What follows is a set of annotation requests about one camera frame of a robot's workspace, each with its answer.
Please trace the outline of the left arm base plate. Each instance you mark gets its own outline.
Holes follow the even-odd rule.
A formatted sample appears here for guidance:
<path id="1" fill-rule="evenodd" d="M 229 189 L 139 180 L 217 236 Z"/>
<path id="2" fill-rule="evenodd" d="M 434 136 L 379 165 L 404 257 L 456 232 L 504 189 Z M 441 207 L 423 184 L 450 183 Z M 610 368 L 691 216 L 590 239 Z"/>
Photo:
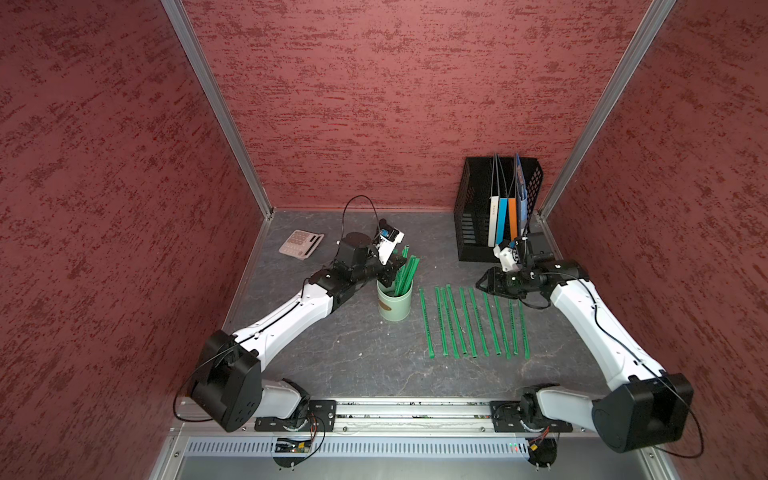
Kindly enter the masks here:
<path id="1" fill-rule="evenodd" d="M 332 432 L 336 422 L 338 403 L 330 399 L 311 399 L 301 401 L 296 411 L 287 419 L 277 417 L 259 417 L 254 420 L 254 430 L 257 432 L 294 433 L 309 432 L 315 425 L 319 431 Z"/>

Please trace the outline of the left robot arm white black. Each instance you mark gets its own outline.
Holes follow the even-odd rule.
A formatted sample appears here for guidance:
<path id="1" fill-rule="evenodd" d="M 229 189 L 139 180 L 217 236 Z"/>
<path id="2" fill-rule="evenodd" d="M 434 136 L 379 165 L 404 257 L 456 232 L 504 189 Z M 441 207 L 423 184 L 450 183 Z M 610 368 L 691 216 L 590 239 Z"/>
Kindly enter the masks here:
<path id="1" fill-rule="evenodd" d="M 233 334 L 218 330 L 206 340 L 188 396 L 226 432 L 253 418 L 303 428 L 309 423 L 309 393 L 288 379 L 264 379 L 263 371 L 283 348 L 365 284 L 392 285 L 406 262 L 394 253 L 403 239 L 402 231 L 384 221 L 374 238 L 360 232 L 345 235 L 330 265 L 309 276 L 287 302 L 248 327 Z"/>

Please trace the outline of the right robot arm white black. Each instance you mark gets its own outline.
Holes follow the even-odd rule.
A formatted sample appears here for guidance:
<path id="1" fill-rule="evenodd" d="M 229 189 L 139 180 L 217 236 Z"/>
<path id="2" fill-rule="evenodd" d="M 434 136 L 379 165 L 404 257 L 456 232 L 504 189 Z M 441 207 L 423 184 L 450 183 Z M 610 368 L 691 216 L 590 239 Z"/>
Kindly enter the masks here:
<path id="1" fill-rule="evenodd" d="M 613 451 L 657 447 L 681 439 L 693 387 L 667 372 L 626 331 L 576 262 L 551 260 L 518 272 L 489 268 L 476 283 L 487 294 L 523 301 L 538 294 L 570 322 L 600 367 L 609 392 L 601 399 L 540 384 L 518 403 L 521 427 L 544 432 L 565 422 L 596 432 Z"/>

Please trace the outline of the pale green storage cup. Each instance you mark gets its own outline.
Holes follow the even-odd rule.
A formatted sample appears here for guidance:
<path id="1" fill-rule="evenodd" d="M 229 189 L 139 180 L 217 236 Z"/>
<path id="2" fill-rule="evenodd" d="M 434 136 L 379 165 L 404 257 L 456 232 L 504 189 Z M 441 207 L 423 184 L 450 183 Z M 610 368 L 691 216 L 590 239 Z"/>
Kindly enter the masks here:
<path id="1" fill-rule="evenodd" d="M 383 320 L 389 322 L 401 322 L 411 312 L 413 285 L 399 296 L 395 295 L 395 285 L 385 287 L 381 282 L 376 283 L 378 312 Z"/>

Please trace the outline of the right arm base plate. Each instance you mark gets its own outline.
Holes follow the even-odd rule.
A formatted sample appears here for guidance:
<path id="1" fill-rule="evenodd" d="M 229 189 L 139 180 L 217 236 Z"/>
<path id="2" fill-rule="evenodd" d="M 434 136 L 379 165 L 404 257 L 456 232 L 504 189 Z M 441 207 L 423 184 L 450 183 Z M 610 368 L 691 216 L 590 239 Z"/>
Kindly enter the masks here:
<path id="1" fill-rule="evenodd" d="M 539 435 L 546 429 L 554 434 L 574 431 L 570 423 L 559 420 L 525 420 L 519 401 L 491 401 L 490 419 L 495 433 Z"/>

